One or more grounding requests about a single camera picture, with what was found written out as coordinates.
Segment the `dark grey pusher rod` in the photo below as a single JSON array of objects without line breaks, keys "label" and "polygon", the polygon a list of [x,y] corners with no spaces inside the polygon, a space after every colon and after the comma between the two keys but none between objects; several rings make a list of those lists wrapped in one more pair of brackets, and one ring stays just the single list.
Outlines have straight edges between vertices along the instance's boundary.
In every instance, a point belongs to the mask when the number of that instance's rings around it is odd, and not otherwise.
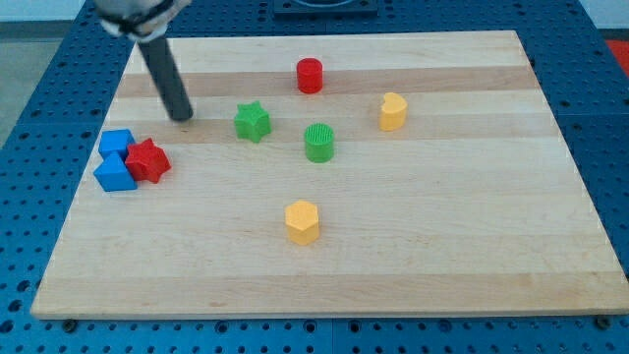
[{"label": "dark grey pusher rod", "polygon": [[191,119],[194,109],[166,37],[140,42],[138,47],[168,117],[176,122]]}]

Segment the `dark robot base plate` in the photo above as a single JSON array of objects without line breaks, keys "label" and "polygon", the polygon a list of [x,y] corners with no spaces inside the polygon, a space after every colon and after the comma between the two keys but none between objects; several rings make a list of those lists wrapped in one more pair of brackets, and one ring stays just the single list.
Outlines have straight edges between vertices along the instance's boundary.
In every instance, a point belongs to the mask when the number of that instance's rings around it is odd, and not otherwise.
[{"label": "dark robot base plate", "polygon": [[271,0],[275,18],[376,15],[379,0]]}]

